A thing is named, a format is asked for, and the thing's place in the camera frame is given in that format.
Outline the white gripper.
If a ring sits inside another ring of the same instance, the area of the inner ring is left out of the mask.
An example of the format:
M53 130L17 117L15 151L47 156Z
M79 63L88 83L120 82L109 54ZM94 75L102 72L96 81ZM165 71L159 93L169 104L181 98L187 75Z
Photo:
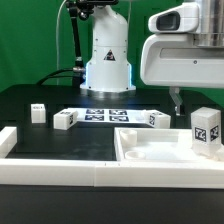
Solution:
M140 77L169 86L177 116L184 114L179 87L224 87L224 2L184 2L149 18Z

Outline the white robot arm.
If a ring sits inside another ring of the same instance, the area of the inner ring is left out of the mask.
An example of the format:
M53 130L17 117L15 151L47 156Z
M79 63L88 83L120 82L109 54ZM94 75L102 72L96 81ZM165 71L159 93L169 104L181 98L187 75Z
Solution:
M132 87L127 59L127 22L111 6L119 0L78 0L81 16L94 17L93 53L84 88L120 93ZM184 0L151 16L152 35L143 45L140 77L147 85L167 86L178 115L181 87L224 88L224 0Z

